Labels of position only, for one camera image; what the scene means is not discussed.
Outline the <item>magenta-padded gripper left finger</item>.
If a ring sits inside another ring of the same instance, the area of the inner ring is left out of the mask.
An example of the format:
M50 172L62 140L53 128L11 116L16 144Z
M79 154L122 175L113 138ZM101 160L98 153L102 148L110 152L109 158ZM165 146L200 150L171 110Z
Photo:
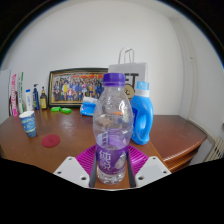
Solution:
M54 175L84 188L93 188L96 181L97 158L92 146L76 157L68 156Z

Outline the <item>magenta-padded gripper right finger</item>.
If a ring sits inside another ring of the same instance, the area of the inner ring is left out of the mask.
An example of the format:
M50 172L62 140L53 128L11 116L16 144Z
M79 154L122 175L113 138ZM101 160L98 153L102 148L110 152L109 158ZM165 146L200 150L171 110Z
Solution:
M148 156L133 146L128 148L127 167L131 188L146 186L171 174L158 156Z

